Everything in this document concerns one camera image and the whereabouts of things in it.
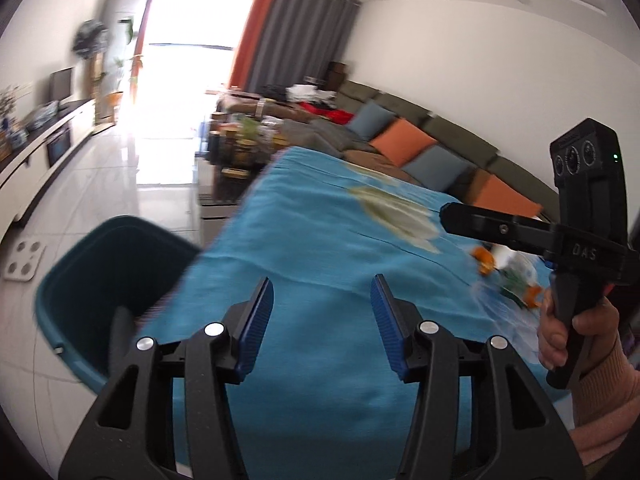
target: blue gripper pad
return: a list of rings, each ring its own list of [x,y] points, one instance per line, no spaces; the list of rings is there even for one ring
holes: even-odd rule
[[[392,308],[393,301],[382,275],[375,276],[371,280],[371,307],[385,346],[386,358],[391,369],[404,381],[409,374],[409,367],[404,358],[404,338]]]
[[[238,362],[235,372],[242,381],[254,369],[260,345],[273,309],[273,284],[265,279],[251,299],[251,314],[238,340]]]

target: tv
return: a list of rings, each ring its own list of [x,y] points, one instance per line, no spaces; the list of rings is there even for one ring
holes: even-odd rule
[[[73,77],[73,68],[65,68],[59,72],[51,74],[49,80],[49,101],[60,101],[58,110],[65,108],[62,104],[64,99],[71,97],[71,79]]]

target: tv cabinet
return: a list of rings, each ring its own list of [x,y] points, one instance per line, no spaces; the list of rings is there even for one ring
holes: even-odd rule
[[[30,133],[27,144],[0,161],[0,240],[13,222],[26,223],[47,187],[91,135],[94,117],[95,100],[71,102]],[[67,125],[71,147],[50,166],[47,139]]]

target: vase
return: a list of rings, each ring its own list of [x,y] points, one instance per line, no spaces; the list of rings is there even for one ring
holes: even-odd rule
[[[107,95],[107,102],[111,108],[117,108],[122,102],[124,92],[112,92]]]

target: teal laundry basket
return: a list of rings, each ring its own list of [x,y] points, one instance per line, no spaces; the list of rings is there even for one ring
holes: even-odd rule
[[[107,220],[49,271],[36,295],[44,337],[96,394],[108,378],[111,322],[141,316],[168,293],[200,249],[132,216]]]

